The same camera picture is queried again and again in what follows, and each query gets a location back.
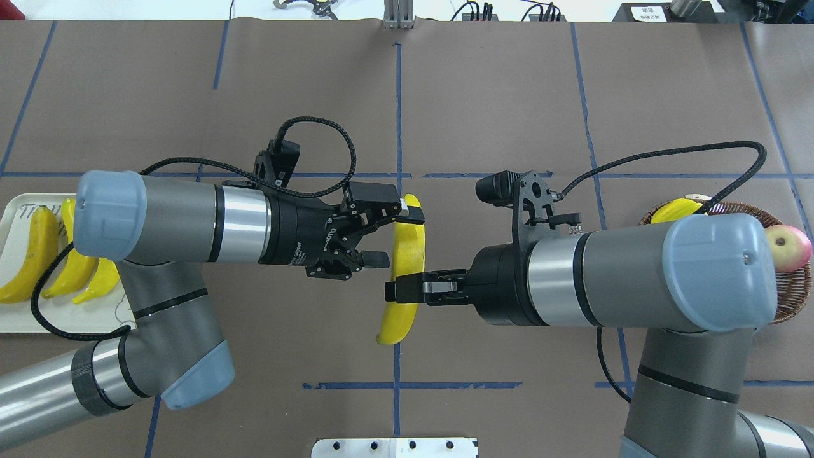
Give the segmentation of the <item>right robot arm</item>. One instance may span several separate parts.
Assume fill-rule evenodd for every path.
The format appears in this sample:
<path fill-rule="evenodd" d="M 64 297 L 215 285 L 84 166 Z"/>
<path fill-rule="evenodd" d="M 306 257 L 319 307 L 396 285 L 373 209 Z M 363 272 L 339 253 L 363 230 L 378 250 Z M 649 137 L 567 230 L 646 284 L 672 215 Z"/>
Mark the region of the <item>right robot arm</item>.
<path fill-rule="evenodd" d="M 399 276 L 386 299 L 472 304 L 490 324 L 645 328 L 621 457 L 811 457 L 812 428 L 739 408 L 776 277 L 747 214 L 561 237 L 517 228 L 467 270 Z"/>

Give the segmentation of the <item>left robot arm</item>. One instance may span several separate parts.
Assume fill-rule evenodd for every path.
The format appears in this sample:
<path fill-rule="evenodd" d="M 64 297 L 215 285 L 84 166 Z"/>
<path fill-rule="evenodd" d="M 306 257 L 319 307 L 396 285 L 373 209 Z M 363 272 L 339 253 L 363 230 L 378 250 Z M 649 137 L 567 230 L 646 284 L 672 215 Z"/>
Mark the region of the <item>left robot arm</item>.
<path fill-rule="evenodd" d="M 235 379 L 230 346 L 203 263 L 305 267 L 349 279 L 387 268 L 387 253 L 357 251 L 393 223 L 422 225 L 392 184 L 349 182 L 328 205 L 269 184 L 212 184 L 91 171 L 79 181 L 74 247 L 114 261 L 135 328 L 94 335 L 78 350 L 2 377 L 2 450 L 158 396 L 180 410 Z"/>

